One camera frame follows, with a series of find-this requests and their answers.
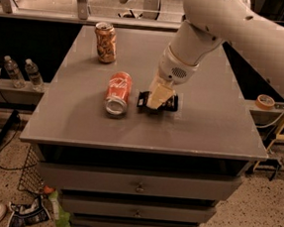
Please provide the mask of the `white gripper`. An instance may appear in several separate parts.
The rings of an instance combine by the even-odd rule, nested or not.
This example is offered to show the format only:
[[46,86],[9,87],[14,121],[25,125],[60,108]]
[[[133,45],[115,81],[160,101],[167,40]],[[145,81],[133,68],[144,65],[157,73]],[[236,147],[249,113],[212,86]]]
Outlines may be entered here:
[[146,106],[156,110],[174,94],[173,84],[180,85],[187,82],[198,70],[199,65],[190,65],[181,62],[167,47],[159,61],[158,74],[149,86],[149,95]]

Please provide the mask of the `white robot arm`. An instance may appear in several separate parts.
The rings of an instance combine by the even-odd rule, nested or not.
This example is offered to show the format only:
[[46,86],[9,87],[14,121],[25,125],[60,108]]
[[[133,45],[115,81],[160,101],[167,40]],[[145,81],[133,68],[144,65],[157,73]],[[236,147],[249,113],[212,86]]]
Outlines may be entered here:
[[249,9],[248,0],[183,0],[185,21],[164,49],[146,106],[155,110],[222,42],[267,79],[284,99],[284,27]]

